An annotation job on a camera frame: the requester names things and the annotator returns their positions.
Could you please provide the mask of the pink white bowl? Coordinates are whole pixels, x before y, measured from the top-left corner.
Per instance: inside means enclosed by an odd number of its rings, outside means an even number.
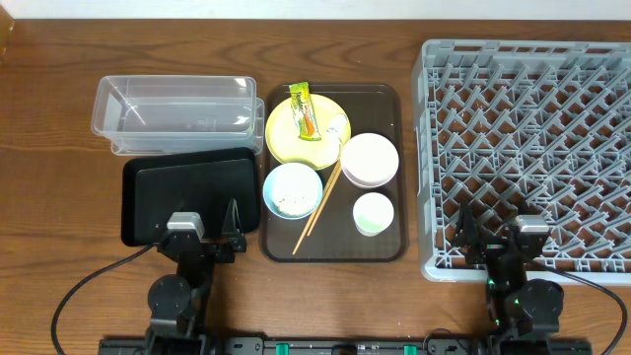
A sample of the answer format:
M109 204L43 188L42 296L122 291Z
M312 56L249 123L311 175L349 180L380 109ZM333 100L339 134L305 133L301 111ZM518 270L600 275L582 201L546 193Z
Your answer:
M397 173L398 152L384 136L362 133L352 137L341 154L342 173L356 186L374 188L388 183Z

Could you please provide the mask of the yellow round plate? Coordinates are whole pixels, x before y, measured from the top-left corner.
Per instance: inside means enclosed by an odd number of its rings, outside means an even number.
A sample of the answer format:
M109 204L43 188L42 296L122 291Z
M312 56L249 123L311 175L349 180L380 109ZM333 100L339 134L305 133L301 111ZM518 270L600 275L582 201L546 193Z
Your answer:
M319 171L334 165L340 157L342 149L327 141L325 131L335 115L346 112L330 98L316 94L311 94L311 98L321 135L319 141L299 138L290 98L283 100L269 114L265 124L265 141L269 152L279 163L301 163Z

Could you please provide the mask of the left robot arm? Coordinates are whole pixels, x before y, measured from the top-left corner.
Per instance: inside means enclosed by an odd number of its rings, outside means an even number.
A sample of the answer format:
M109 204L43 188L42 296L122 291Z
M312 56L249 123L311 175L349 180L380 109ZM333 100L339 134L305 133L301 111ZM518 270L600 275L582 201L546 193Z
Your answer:
M176 273L155 281L148 293L151 310L145 354L217 354L221 340L208 333L205 314L214 266L233 263L246 251L238 203L231 199L220 234L207 237L196 212L175 212L157 250L176 263Z

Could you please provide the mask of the white tissue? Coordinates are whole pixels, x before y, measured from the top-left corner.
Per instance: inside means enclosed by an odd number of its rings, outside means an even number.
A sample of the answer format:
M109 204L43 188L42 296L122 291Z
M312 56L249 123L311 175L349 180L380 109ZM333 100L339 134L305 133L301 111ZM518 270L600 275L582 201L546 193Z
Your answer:
M338 113L330 120L325 131L325 138L339 149L343 148L350 138L350 122L345 113Z

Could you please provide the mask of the green yellow snack wrapper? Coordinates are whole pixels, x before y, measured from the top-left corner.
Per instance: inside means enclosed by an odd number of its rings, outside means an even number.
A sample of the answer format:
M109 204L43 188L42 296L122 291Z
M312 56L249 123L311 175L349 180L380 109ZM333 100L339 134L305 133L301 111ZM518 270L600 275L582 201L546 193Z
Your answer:
M305 141L319 141L314 105L308 82L292 84L290 89L290 106L299 138Z

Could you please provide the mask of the rice and nuts food waste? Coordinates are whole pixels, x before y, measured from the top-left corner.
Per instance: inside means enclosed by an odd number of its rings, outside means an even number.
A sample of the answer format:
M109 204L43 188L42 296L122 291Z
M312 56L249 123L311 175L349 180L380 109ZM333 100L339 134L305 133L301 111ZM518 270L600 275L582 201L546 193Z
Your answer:
M272 202L281 215L305 215L315 208L317 200L317 187L310 179L279 177L273 184Z

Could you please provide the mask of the light blue bowl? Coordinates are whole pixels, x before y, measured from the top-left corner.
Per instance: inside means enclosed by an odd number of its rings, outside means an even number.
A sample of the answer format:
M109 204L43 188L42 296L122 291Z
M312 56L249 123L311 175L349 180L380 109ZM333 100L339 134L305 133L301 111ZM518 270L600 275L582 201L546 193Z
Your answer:
M314 183L314 186L317 187L317 192L318 192L318 200L315 205L315 208L309 213L299 216L299 217L288 217L288 216L281 215L272 202L273 184L275 180L277 180L280 177L294 177L294 178L310 179ZM300 163L287 163L287 164L282 164L276 167L267 175L263 183L262 196L263 196L265 205L274 215L286 220L299 220L312 214L316 210L316 208L319 206L323 197L323 185L322 185L319 175L312 168Z

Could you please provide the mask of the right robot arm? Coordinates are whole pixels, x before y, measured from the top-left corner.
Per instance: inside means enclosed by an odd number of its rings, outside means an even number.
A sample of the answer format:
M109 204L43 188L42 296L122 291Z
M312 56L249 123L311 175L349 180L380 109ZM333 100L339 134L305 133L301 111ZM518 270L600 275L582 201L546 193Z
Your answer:
M471 346L472 354L550 354L550 335L559 331L562 287L544 279L529 279L526 264L542 254L550 235L543 217L524 209L511 217L500 235L481 231L472 209L458 209L453 245L465 262L487 271L486 304L496 328Z

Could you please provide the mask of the white green cup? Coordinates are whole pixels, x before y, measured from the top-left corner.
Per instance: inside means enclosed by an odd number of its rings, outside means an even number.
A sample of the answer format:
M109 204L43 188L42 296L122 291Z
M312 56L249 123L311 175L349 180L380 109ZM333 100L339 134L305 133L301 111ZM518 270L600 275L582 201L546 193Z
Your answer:
M352 215L358 232L365 237L374 237L392 223L394 208L385 195L369 192L357 199Z

